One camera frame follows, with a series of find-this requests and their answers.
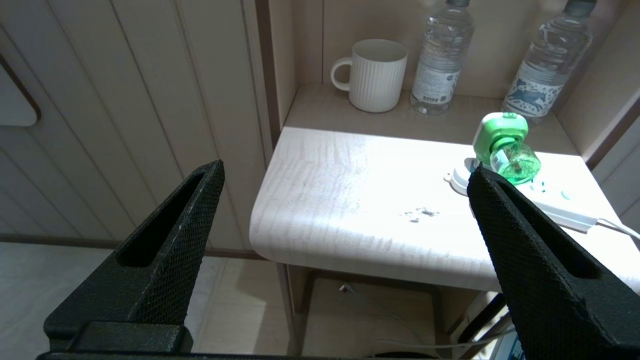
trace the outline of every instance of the white mug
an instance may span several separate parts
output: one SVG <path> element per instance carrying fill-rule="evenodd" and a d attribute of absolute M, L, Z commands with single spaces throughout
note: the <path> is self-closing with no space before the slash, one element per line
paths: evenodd
<path fill-rule="evenodd" d="M 349 101 L 356 108 L 370 113 L 389 111 L 400 99 L 406 68 L 406 49 L 402 44 L 384 39 L 357 42 L 351 56 L 333 63 L 331 82 L 349 92 Z M 335 79 L 335 71 L 350 65 L 349 83 Z"/>

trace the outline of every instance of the white table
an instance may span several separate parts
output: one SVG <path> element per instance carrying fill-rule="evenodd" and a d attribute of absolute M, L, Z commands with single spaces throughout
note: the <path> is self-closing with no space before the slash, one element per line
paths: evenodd
<path fill-rule="evenodd" d="M 456 96 L 447 113 L 426 117 L 403 92 L 395 109 L 370 114 L 331 85 L 301 88 L 253 207 L 251 245 L 288 265 L 499 291 L 468 198 L 444 181 L 474 157 L 480 120 L 495 111 L 497 99 Z M 581 206 L 617 219 L 553 114 L 529 124 L 526 142 L 548 174 L 576 179 Z M 409 222 L 404 213 L 422 207 L 439 214 Z M 640 292 L 640 252 L 628 236 L 566 232 Z"/>

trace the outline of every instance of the blue printed label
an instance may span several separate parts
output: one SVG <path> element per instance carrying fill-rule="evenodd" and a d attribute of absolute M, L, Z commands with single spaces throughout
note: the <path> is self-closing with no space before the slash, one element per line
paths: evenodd
<path fill-rule="evenodd" d="M 525 117 L 543 117 L 554 104 L 564 85 L 542 85 L 522 79 L 519 74 L 504 98 L 508 110 Z"/>

